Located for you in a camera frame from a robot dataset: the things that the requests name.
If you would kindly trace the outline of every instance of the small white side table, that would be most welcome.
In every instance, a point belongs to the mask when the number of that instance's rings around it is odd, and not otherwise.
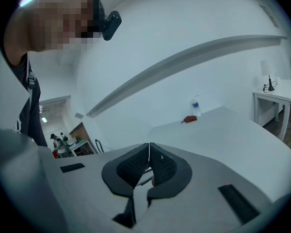
[[[268,92],[267,88],[263,92],[263,88],[253,90],[255,100],[254,122],[259,123],[259,99],[264,99],[276,103],[275,106],[275,121],[278,121],[279,104],[285,105],[285,114],[279,134],[279,139],[283,141],[290,115],[291,106],[291,80],[281,80],[281,83],[274,87],[275,90]]]

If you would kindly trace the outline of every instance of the white table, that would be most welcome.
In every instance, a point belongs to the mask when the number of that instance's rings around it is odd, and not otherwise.
[[[69,149],[70,149],[70,151],[72,152],[72,154],[73,154],[75,157],[77,157],[77,154],[74,152],[74,150],[78,149],[79,147],[83,146],[84,144],[88,144],[88,146],[89,146],[89,148],[91,149],[91,151],[92,151],[93,153],[95,153],[95,151],[93,150],[91,144],[90,144],[87,140],[81,140],[80,142],[71,145],[71,146],[69,147]]]
[[[281,84],[278,84],[275,87],[274,91],[268,92],[267,88],[263,91],[263,88],[253,90],[254,99],[255,99],[255,115],[254,121],[259,123],[259,99],[264,99],[268,101],[272,101],[276,103],[275,106],[275,121],[278,121],[278,113],[279,113],[279,104],[285,105],[285,113],[284,119],[281,127],[281,131],[279,134],[279,139],[283,141],[288,121],[290,115],[290,106],[291,106],[291,80],[281,80]]]
[[[225,107],[203,113],[194,122],[158,126],[146,141],[220,161],[271,201],[291,192],[291,149],[258,124]]]

